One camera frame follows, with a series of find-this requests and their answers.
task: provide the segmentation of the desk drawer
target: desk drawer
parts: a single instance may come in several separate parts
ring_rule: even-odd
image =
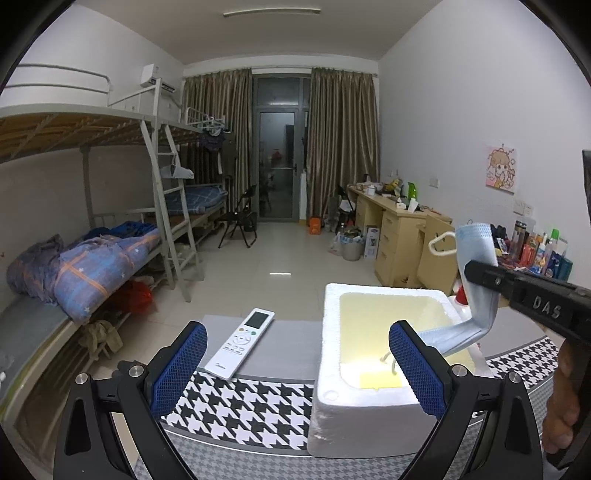
[[[398,235],[399,229],[400,218],[398,218],[395,215],[392,215],[389,212],[384,212],[384,217],[382,218],[382,232],[394,233]]]
[[[387,253],[396,253],[398,245],[398,235],[395,233],[382,231],[379,236],[379,249]]]
[[[359,228],[365,226],[365,202],[361,195],[357,197],[357,204],[355,205],[355,225]]]
[[[390,286],[390,276],[392,274],[393,259],[394,254],[389,251],[384,251],[382,249],[382,245],[380,245],[378,257],[375,259],[374,269],[384,287]]]

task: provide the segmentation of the air conditioner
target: air conditioner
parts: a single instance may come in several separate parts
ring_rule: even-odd
[[[146,65],[142,69],[142,79],[140,81],[140,85],[142,87],[149,87],[150,85],[156,85],[156,79],[161,78],[158,72],[158,66],[154,63],[150,65]],[[164,80],[162,81],[162,88],[167,92],[174,93],[176,88],[174,88],[169,83],[166,83]]]

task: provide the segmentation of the bucket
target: bucket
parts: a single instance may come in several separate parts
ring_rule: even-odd
[[[343,258],[349,262],[356,262],[363,254],[365,245],[362,242],[349,242],[343,245]]]

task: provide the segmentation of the human hand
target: human hand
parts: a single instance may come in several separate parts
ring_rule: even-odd
[[[573,348],[563,343],[554,372],[554,392],[546,404],[548,413],[542,425],[542,447],[548,453],[567,448],[573,441],[572,426],[579,418],[579,398],[569,380],[574,368]]]

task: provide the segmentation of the table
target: table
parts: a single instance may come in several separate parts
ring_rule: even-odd
[[[380,228],[378,256],[374,263],[375,275],[385,287],[419,288],[417,269],[423,253],[424,235],[419,230],[428,216],[445,223],[452,219],[439,212],[409,212],[396,208],[396,202],[381,195],[367,195],[353,186],[348,187],[357,195],[355,224]]]

